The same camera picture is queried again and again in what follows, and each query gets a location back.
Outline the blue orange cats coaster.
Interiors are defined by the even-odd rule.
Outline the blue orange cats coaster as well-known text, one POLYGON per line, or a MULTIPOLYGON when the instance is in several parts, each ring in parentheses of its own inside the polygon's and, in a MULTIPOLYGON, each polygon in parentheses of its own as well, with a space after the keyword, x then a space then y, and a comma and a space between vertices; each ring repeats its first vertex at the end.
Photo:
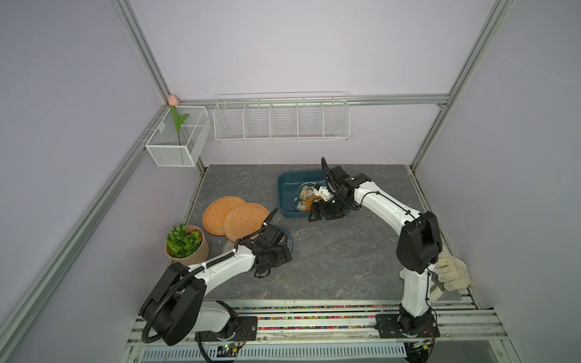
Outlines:
POLYGON ((317 195, 321 186, 320 181, 307 181, 299 185, 293 197, 295 210, 298 212, 309 212, 313 202, 322 199, 322 197, 317 195))

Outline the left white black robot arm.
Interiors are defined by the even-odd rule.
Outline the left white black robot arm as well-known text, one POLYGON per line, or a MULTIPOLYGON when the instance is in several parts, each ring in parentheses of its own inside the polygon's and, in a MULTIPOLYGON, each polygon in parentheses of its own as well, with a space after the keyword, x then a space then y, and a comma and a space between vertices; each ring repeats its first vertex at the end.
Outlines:
POLYGON ((235 243, 232 250, 206 262, 185 266, 173 263, 161 276, 139 314, 145 322, 142 343, 158 340, 176 345, 191 332, 231 340, 242 329, 237 312, 222 300, 205 297, 230 279, 253 272, 266 278, 275 267, 292 261, 289 239, 275 225, 235 243))

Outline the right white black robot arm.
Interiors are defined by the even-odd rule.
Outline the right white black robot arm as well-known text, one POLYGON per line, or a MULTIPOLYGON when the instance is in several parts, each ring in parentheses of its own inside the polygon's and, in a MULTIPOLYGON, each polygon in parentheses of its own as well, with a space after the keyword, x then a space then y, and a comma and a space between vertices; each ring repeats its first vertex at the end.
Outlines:
POLYGON ((431 306, 432 278, 435 265, 443 251, 439 222, 431 212, 421 213, 377 186, 367 175, 348 175, 342 167, 328 166, 322 158, 324 183, 314 191, 309 222, 341 219, 348 210, 371 210, 399 236, 396 257, 403 266, 404 293, 399 315, 376 319, 381 333, 404 337, 440 336, 437 314, 431 306))

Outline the pale green bunny coaster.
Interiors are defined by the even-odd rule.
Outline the pale green bunny coaster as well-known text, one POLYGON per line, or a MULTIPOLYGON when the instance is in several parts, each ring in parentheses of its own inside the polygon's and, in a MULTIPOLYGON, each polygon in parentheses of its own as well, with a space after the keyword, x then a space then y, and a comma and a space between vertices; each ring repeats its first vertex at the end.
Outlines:
POLYGON ((227 240, 222 247, 222 253, 228 253, 235 248, 235 242, 227 240))

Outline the teal plastic storage box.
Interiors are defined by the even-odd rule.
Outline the teal plastic storage box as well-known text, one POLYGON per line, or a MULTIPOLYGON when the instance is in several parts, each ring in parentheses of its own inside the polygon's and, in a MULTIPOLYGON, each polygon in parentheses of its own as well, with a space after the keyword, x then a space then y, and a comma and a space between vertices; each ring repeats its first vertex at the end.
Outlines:
POLYGON ((348 208, 333 197, 320 169, 285 172, 278 177, 278 207, 286 218, 308 222, 341 219, 348 208))

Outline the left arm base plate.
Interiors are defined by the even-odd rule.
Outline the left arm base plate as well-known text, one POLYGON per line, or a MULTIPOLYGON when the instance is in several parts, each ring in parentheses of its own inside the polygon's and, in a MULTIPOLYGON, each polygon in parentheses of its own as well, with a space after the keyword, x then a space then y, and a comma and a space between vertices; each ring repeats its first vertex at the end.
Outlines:
POLYGON ((258 317, 237 316, 229 319, 225 327, 218 332, 201 331, 202 342, 218 341, 254 341, 257 338, 258 317))

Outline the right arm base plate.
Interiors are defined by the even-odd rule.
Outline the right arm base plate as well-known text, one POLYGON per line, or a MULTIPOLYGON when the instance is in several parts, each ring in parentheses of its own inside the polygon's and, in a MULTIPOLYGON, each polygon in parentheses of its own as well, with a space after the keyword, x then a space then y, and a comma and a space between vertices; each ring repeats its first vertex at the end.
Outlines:
POLYGON ((428 338, 440 337, 440 330, 432 313, 412 317, 399 313, 378 314, 375 316, 374 328, 381 339, 388 338, 428 338))

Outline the blue orange animals coaster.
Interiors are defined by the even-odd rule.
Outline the blue orange animals coaster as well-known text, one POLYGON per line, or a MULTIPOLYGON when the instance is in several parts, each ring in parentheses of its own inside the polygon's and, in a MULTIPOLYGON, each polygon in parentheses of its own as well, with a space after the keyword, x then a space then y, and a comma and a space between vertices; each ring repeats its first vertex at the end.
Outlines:
POLYGON ((294 249, 294 240, 290 231, 288 231, 286 228, 283 228, 282 226, 277 226, 277 228, 283 235, 278 243, 278 246, 286 246, 288 251, 291 253, 294 249))

